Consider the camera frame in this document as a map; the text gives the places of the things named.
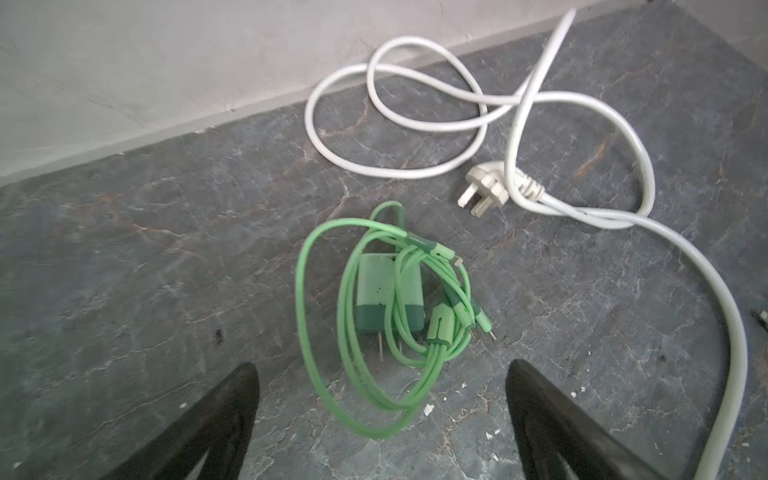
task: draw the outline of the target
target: looped white cord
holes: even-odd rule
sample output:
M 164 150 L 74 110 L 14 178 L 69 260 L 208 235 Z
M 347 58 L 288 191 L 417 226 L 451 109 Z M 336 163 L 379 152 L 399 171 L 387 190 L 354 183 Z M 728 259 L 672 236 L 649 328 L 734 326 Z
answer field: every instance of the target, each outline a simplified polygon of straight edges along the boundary
M 503 172 L 504 184 L 510 197 L 517 205 L 526 210 L 538 212 L 540 214 L 565 215 L 575 220 L 604 229 L 621 229 L 638 225 L 653 231 L 669 240 L 689 257 L 693 264 L 703 274 L 704 278 L 710 283 L 717 299 L 720 301 L 730 341 L 730 368 L 726 390 L 720 404 L 720 410 L 717 413 L 710 437 L 704 447 L 699 466 L 696 470 L 696 475 L 694 476 L 694 480 L 711 480 L 717 476 L 717 471 L 728 446 L 730 435 L 733 431 L 733 427 L 736 425 L 746 385 L 746 335 L 744 333 L 741 316 L 736 303 L 733 300 L 733 295 L 731 295 L 725 282 L 723 282 L 723 279 L 706 257 L 704 257 L 693 244 L 688 242 L 680 234 L 674 232 L 669 227 L 665 227 L 661 223 L 646 218 L 654 205 L 656 192 L 654 171 L 648 152 L 645 150 L 645 146 L 634 129 L 629 125 L 629 122 L 627 122 L 627 120 L 613 108 L 602 101 L 599 101 L 597 98 L 570 91 L 539 91 L 541 83 L 573 22 L 574 16 L 575 10 L 570 10 L 563 16 L 557 28 L 552 32 L 541 58 L 535 65 L 533 71 L 513 95 L 483 94 L 479 84 L 474 77 L 472 77 L 472 74 L 463 63 L 461 63 L 460 60 L 447 49 L 433 41 L 420 37 L 394 38 L 379 47 L 376 52 L 374 52 L 368 64 L 350 65 L 349 67 L 342 68 L 321 81 L 317 87 L 315 87 L 312 94 L 307 99 L 306 108 L 304 110 L 306 133 L 315 148 L 317 148 L 325 158 L 349 171 L 370 177 L 401 179 L 428 178 L 442 175 L 464 164 L 480 148 L 482 141 L 485 139 L 488 124 L 500 118 L 509 112 L 512 107 L 517 105 L 518 109 L 515 112 L 515 119 L 512 122 L 505 161 L 489 162 L 490 164 L 496 164 L 498 171 Z M 453 87 L 452 85 L 430 77 L 427 74 L 423 74 L 420 71 L 399 67 L 397 65 L 379 63 L 389 50 L 403 45 L 417 45 L 438 53 L 456 69 L 472 91 Z M 341 158 L 333 153 L 317 135 L 313 119 L 315 107 L 320 95 L 332 84 L 342 78 L 363 73 L 366 74 L 366 87 L 372 103 L 389 120 L 402 125 L 403 127 L 417 131 L 455 132 L 477 129 L 475 139 L 462 153 L 451 160 L 424 168 L 396 169 L 369 167 Z M 376 73 L 397 74 L 421 82 L 435 90 L 451 95 L 454 98 L 458 98 L 459 100 L 476 103 L 478 105 L 479 116 L 468 120 L 449 122 L 417 121 L 404 117 L 389 109 L 379 98 L 374 83 Z M 533 179 L 523 174 L 516 167 L 518 150 L 525 122 L 528 119 L 532 105 L 538 102 L 569 103 L 590 108 L 592 111 L 601 114 L 611 121 L 616 129 L 624 135 L 637 159 L 643 189 L 643 200 L 640 208 L 638 208 L 635 214 L 603 208 L 573 207 L 572 205 L 566 204 L 550 194 L 545 193 L 544 188 L 538 182 L 535 182 Z M 489 112 L 487 105 L 494 105 L 497 106 L 497 108 Z

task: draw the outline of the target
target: green charging cable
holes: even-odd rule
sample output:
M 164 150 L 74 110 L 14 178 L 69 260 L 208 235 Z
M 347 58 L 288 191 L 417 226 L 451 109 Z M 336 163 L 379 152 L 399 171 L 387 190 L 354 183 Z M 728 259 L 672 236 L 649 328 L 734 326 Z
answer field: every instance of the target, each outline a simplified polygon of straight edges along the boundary
M 396 211 L 396 225 L 380 223 L 376 218 L 385 209 Z M 312 245 L 323 233 L 340 227 L 367 227 L 368 231 L 357 243 L 344 267 L 336 303 L 336 338 L 339 353 L 349 380 L 356 390 L 372 406 L 384 412 L 400 412 L 400 417 L 393 423 L 372 428 L 358 422 L 343 410 L 328 392 L 326 384 L 320 378 L 317 364 L 312 356 L 310 336 L 306 329 L 306 309 L 304 303 L 304 276 L 306 262 Z M 404 366 L 422 369 L 419 381 L 410 392 L 401 399 L 394 399 L 384 392 L 374 380 L 366 365 L 358 343 L 354 312 L 354 292 L 358 266 L 365 248 L 373 241 L 382 241 L 396 249 L 394 294 L 387 301 L 385 309 L 384 333 L 387 346 L 392 355 Z M 475 326 L 490 333 L 491 323 L 471 298 L 469 276 L 461 261 L 455 261 L 455 252 L 431 240 L 426 240 L 405 230 L 405 209 L 396 201 L 388 201 L 376 207 L 369 220 L 362 218 L 340 218 L 319 225 L 304 241 L 299 261 L 296 265 L 296 324 L 299 331 L 301 352 L 306 369 L 310 373 L 317 394 L 326 408 L 347 428 L 358 435 L 371 439 L 384 439 L 395 435 L 405 428 L 418 414 L 421 402 L 435 384 L 445 362 L 458 356 L 472 339 L 470 329 Z M 406 305 L 402 301 L 401 276 L 416 263 L 423 263 L 442 281 L 446 291 L 446 302 L 432 311 L 432 318 L 427 333 L 427 341 L 422 345 L 413 338 L 406 316 Z M 455 268 L 461 274 L 459 279 Z M 411 358 L 398 348 L 394 332 L 416 354 Z

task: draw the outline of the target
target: white power plug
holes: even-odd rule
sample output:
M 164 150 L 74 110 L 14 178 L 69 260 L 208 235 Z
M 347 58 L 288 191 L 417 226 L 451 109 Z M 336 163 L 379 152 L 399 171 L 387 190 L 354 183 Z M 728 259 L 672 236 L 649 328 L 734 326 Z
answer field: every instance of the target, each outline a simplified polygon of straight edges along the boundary
M 504 186 L 504 162 L 486 162 L 475 165 L 465 176 L 469 187 L 458 198 L 461 208 L 477 194 L 480 201 L 470 210 L 473 217 L 481 218 L 489 208 L 500 207 L 509 200 L 509 192 Z M 544 187 L 536 180 L 515 168 L 515 186 L 526 198 L 536 201 L 544 194 Z

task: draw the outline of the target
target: gray wall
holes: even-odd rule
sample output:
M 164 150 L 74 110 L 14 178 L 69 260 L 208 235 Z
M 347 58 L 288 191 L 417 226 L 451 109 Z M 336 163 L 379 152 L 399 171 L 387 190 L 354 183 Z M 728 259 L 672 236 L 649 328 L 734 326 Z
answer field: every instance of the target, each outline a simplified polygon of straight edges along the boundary
M 394 35 L 465 45 L 600 3 L 0 2 L 5 182 L 301 99 L 324 75 L 367 58 Z

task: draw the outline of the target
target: green charger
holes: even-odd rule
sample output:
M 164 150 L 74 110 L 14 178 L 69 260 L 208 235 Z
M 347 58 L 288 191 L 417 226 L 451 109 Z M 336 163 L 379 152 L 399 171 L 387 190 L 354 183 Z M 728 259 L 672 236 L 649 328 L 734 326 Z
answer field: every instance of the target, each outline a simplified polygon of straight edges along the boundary
M 364 253 L 357 270 L 355 326 L 361 333 L 381 333 L 387 302 L 395 295 L 395 253 Z M 408 327 L 424 330 L 424 292 L 421 263 L 403 272 L 402 300 L 406 305 Z

